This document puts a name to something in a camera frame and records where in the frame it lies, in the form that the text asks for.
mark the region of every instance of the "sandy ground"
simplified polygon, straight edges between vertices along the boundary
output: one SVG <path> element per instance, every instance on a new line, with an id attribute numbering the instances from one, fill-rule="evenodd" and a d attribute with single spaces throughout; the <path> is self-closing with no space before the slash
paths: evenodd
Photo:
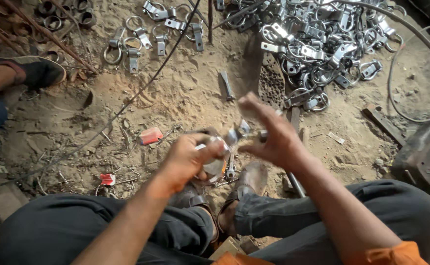
<path id="1" fill-rule="evenodd" d="M 183 2 L 165 1 L 164 4 L 175 6 Z M 142 4 L 142 0 L 94 1 L 97 25 L 91 30 L 82 30 L 82 33 L 99 75 L 88 75 L 87 80 L 65 81 L 39 95 L 21 94 L 23 88 L 14 89 L 13 96 L 8 97 L 9 120 L 0 129 L 0 165 L 6 166 L 9 176 L 38 169 L 86 142 L 156 72 L 166 56 L 158 57 L 155 49 L 141 50 L 140 69 L 136 75 L 129 75 L 123 67 L 107 65 L 100 59 L 108 39 L 130 15 L 142 16 L 148 29 L 153 27 L 153 21 L 142 13 Z M 200 9 L 207 16 L 206 1 L 200 3 Z M 222 14 L 215 12 L 215 22 L 221 20 Z M 407 20 L 416 25 L 410 17 Z M 411 32 L 402 26 L 390 24 L 404 39 L 411 36 Z M 224 134 L 239 123 L 241 115 L 237 103 L 225 100 L 218 72 L 228 72 L 236 98 L 257 90 L 252 76 L 253 66 L 244 57 L 253 32 L 239 34 L 235 30 L 216 29 L 213 34 L 214 43 L 209 45 L 205 32 L 204 52 L 197 52 L 193 42 L 183 39 L 155 82 L 112 123 L 110 129 L 105 130 L 111 141 L 97 136 L 74 156 L 24 181 L 22 189 L 31 198 L 60 191 L 95 195 L 100 173 L 115 172 L 117 182 L 137 180 L 100 188 L 98 194 L 129 198 L 158 168 L 171 142 L 185 131 L 214 126 Z M 173 47 L 176 38 L 174 35 L 170 37 L 167 51 Z M 76 32 L 70 35 L 69 43 L 83 55 Z M 361 62 L 377 59 L 384 66 L 375 79 L 360 81 L 346 90 L 330 84 L 326 87 L 330 108 L 321 113 L 302 114 L 300 127 L 308 127 L 310 131 L 308 150 L 345 185 L 382 178 L 374 166 L 375 159 L 382 159 L 389 165 L 398 151 L 397 145 L 364 117 L 361 110 L 366 105 L 382 106 L 383 114 L 392 119 L 406 137 L 417 128 L 398 117 L 387 103 L 386 82 L 392 56 L 385 49 L 366 56 Z M 394 93 L 401 96 L 398 105 L 409 115 L 424 118 L 430 114 L 430 51 L 414 38 L 398 62 L 393 82 Z M 76 65 L 70 57 L 66 63 Z M 93 102 L 82 109 L 91 90 Z M 255 129 L 254 134 L 262 129 L 255 121 L 249 120 L 249 124 Z M 159 144 L 153 147 L 139 144 L 137 135 L 141 130 L 157 126 L 166 134 L 176 125 L 181 129 L 174 130 Z M 327 136 L 329 132 L 345 139 L 344 144 Z M 255 158 L 250 155 L 240 154 L 236 167 L 241 169 L 253 160 Z M 287 197 L 282 191 L 283 170 L 272 165 L 268 167 L 265 196 Z M 71 182 L 64 183 L 59 172 Z M 43 189 L 38 185 L 38 178 Z M 218 210 L 233 186 L 209 187 L 205 193 Z M 269 242 L 271 240 L 261 239 L 258 244 L 262 246 Z"/>

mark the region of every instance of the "black pants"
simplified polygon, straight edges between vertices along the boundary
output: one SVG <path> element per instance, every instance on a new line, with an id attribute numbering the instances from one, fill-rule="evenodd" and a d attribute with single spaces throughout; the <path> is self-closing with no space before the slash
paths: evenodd
<path id="1" fill-rule="evenodd" d="M 424 260 L 430 260 L 430 196 L 393 180 L 347 188 L 402 240 L 415 241 Z M 0 265 L 68 265 L 124 205 L 123 200 L 67 194 L 36 199 L 0 226 Z M 235 226 L 241 235 L 283 238 L 250 256 L 275 264 L 341 264 L 309 198 L 247 195 L 236 207 Z M 210 264 L 197 255 L 211 234 L 211 219 L 202 209 L 167 207 L 138 264 Z"/>

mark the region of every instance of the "red paper scrap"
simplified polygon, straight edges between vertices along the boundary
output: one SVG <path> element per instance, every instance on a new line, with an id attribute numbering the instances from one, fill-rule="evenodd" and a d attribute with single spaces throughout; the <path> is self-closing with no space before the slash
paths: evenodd
<path id="1" fill-rule="evenodd" d="M 141 143 L 146 145 L 158 142 L 163 137 L 163 133 L 158 127 L 153 127 L 142 131 L 139 137 L 141 138 Z"/>
<path id="2" fill-rule="evenodd" d="M 115 184 L 115 175 L 112 174 L 100 174 L 100 179 L 102 182 L 100 185 L 113 186 Z"/>

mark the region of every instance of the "shoe sole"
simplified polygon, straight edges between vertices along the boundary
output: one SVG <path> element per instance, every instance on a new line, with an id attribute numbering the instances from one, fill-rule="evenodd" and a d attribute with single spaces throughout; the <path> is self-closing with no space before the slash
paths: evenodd
<path id="1" fill-rule="evenodd" d="M 19 56 L 19 57 L 0 57 L 0 59 L 13 60 L 13 61 L 17 62 L 18 64 L 21 64 L 19 61 L 17 61 L 17 59 L 20 60 L 20 58 L 35 58 L 35 57 L 36 58 L 40 58 L 40 59 L 48 60 L 48 61 L 52 62 L 53 64 L 59 66 L 61 69 L 63 69 L 63 71 L 64 71 L 63 78 L 61 78 L 61 80 L 59 80 L 57 82 L 53 82 L 51 85 L 57 85 L 57 84 L 62 83 L 63 81 L 65 81 L 66 75 L 67 75 L 66 69 L 64 67 L 62 67 L 59 63 L 56 63 L 53 60 L 50 60 L 48 58 L 41 57 L 41 56 L 36 56 L 36 55 L 26 55 L 26 56 Z"/>

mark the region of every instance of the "orange shirt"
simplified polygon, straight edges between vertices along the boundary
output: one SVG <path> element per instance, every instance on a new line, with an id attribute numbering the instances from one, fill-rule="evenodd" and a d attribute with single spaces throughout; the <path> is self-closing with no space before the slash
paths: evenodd
<path id="1" fill-rule="evenodd" d="M 418 245 L 412 241 L 403 241 L 400 245 L 392 248 L 367 250 L 351 256 L 345 265 L 428 265 L 420 256 Z M 226 252 L 212 265 L 273 265 L 270 262 L 258 258 L 236 254 L 233 257 Z"/>

